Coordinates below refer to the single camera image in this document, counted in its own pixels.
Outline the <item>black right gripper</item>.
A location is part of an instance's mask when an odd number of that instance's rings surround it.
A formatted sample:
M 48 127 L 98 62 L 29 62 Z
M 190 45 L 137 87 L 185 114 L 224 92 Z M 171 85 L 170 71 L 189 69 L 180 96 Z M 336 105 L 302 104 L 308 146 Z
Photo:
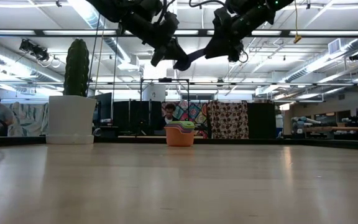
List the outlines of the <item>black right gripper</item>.
M 243 47 L 243 18 L 215 18 L 213 25 L 214 34 L 204 48 L 206 59 L 227 55 L 228 47 Z

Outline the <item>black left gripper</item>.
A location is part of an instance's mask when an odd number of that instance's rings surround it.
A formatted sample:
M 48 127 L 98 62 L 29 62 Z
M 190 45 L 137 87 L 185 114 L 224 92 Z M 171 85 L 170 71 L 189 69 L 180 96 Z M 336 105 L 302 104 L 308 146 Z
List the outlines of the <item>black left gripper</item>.
M 164 58 L 176 61 L 188 60 L 188 55 L 179 45 L 177 38 L 173 37 L 178 25 L 177 15 L 172 12 L 167 12 L 165 20 L 161 23 L 151 23 L 134 12 L 121 20 L 121 26 L 124 30 L 128 30 L 132 35 L 142 40 L 144 44 L 159 47 L 154 49 L 150 61 L 153 67 L 156 67 Z

